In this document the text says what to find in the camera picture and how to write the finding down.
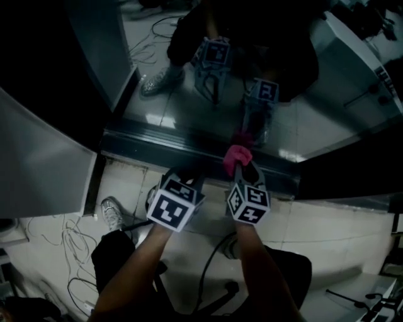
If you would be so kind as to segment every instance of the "person's left arm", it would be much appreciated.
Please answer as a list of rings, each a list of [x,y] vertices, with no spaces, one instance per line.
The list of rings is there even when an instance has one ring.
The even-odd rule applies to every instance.
[[[116,321],[125,316],[128,307],[141,306],[152,290],[157,265],[171,235],[171,230],[154,224],[146,239],[99,295],[89,322]]]

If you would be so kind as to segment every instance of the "cube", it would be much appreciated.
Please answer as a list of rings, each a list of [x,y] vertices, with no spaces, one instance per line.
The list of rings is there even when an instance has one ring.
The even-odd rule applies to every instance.
[[[204,198],[203,194],[186,184],[163,176],[147,212],[147,218],[179,232],[200,208]]]
[[[251,225],[258,224],[270,211],[268,192],[244,184],[234,184],[227,203],[235,220]]]

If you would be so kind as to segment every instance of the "tiled floor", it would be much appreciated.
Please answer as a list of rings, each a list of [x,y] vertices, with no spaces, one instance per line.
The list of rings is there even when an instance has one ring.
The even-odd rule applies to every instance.
[[[150,36],[136,49],[151,43],[155,45],[155,47],[147,49],[147,52],[155,52],[152,59],[147,60],[147,64],[142,62],[137,64],[143,80],[158,73],[169,63],[166,56],[169,39],[154,38],[150,32],[151,26],[169,15],[181,16],[184,14],[186,12],[157,14],[140,20],[129,21],[126,19],[124,21],[123,25],[129,48],[135,47],[149,33]],[[170,25],[170,22],[173,21],[176,21],[176,18],[163,21],[162,25],[156,26],[156,31],[171,35],[175,29],[174,26]],[[329,32],[325,37],[335,36],[333,32]],[[315,41],[314,44],[318,43],[320,46],[323,43],[322,40]],[[338,43],[337,46],[340,49],[344,45]],[[348,111],[343,107],[345,101],[361,94],[363,88],[368,86],[364,84],[365,80],[363,79],[358,79],[357,84],[350,80],[348,68],[343,68],[344,61],[342,58],[329,62],[329,55],[331,56],[332,50],[334,51],[334,48],[328,51],[321,49],[318,81],[304,94],[293,99],[292,102],[281,103],[277,106],[268,142],[261,148],[263,152],[286,158],[292,162],[301,162],[307,158],[356,142],[360,139],[359,133],[373,126],[373,122],[368,122],[365,119],[368,116],[366,109],[368,104],[364,104],[365,102],[357,105],[366,109],[360,111],[358,116],[353,112],[357,106],[353,106]],[[364,66],[363,68],[366,72],[373,74],[368,67]],[[189,131],[197,131],[206,136],[213,136],[216,140],[228,142],[235,130],[240,127],[242,119],[240,109],[240,100],[244,93],[242,79],[232,72],[227,76],[224,98],[218,108],[213,109],[212,104],[194,87],[193,67],[187,64],[185,71],[184,82],[176,86],[171,92],[144,98],[140,96],[140,86],[138,86],[124,117],[153,125],[176,128],[181,131],[182,136],[186,136]],[[382,113],[377,111],[377,107],[374,107],[369,114],[375,118],[372,121],[375,121],[376,124],[385,121]]]
[[[144,202],[151,187],[158,183],[161,173],[109,161],[101,182],[96,214],[98,220],[88,217],[80,220],[78,228],[92,236],[97,242],[108,232],[100,213],[100,202],[104,197],[113,196],[121,202],[125,214],[135,214],[145,218]],[[191,220],[181,233],[175,233],[169,240],[162,255],[168,271],[162,276],[174,307],[182,313],[189,313],[196,300],[198,281],[203,266],[214,246],[220,239],[233,231],[232,220],[224,216],[224,189],[205,184],[203,193],[206,202],[201,211]],[[30,243],[9,247],[7,252],[12,263],[22,274],[28,293],[35,295],[35,285],[45,279],[55,289],[61,300],[76,316],[84,316],[74,307],[67,293],[68,268],[63,246],[51,245],[42,234],[54,244],[60,241],[63,216],[35,218],[30,222]],[[74,222],[73,214],[65,218]],[[132,219],[125,216],[130,223]],[[345,270],[360,268],[364,272],[377,274],[390,246],[390,232],[393,216],[375,214],[350,209],[336,209],[313,204],[296,203],[272,199],[272,211],[258,226],[262,241],[275,249],[297,252],[307,256],[313,266],[311,289],[329,283]],[[29,219],[21,220],[24,227]],[[140,232],[142,241],[145,230]],[[88,240],[92,251],[94,242]],[[72,254],[67,250],[72,272],[77,270]],[[84,268],[93,272],[91,260]],[[80,271],[80,276],[92,279]],[[246,297],[246,287],[242,279],[241,263],[228,260],[217,253],[209,267],[205,280],[205,302],[213,301],[224,292],[224,284],[236,280],[241,291],[217,314],[230,313]],[[95,303],[97,293],[80,282],[71,285],[74,294],[82,301]]]

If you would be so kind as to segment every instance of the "silver shoe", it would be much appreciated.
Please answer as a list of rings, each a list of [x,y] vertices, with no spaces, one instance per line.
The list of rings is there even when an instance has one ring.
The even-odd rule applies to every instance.
[[[142,96],[153,96],[180,83],[184,79],[184,71],[173,75],[169,67],[162,69],[157,75],[152,76],[141,86]]]
[[[118,204],[111,198],[106,198],[101,203],[102,215],[110,231],[115,231],[125,226]]]

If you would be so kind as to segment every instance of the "black pants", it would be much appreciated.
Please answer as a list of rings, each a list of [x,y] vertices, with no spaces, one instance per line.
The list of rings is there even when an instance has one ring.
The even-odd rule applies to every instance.
[[[301,255],[274,250],[269,247],[266,247],[266,249],[283,274],[295,304],[300,308],[307,295],[312,277],[311,262]],[[104,289],[105,285],[120,270],[134,251],[134,244],[121,231],[113,231],[102,238],[91,256],[94,263],[98,292]],[[155,312],[156,302],[160,303],[158,305],[160,314],[162,313],[161,308],[168,309],[169,306],[165,305],[166,303],[161,303],[161,299],[158,298],[155,291],[150,290],[148,296],[150,296],[149,307],[147,303],[142,305],[148,312]],[[244,304],[233,314],[250,316],[251,310],[251,303],[247,298]]]
[[[249,0],[248,6],[244,3],[238,8],[229,0],[212,1],[220,35],[230,38],[231,45],[243,48],[260,69],[279,71],[276,81],[280,85],[281,102],[304,92],[319,75],[308,32],[313,14],[305,7],[300,8],[299,2]],[[267,3],[272,4],[269,13],[266,7],[261,9]],[[205,14],[197,6],[179,21],[173,34],[167,51],[172,64],[182,66],[189,62],[206,35]],[[260,57],[254,45],[268,47],[268,56]]]

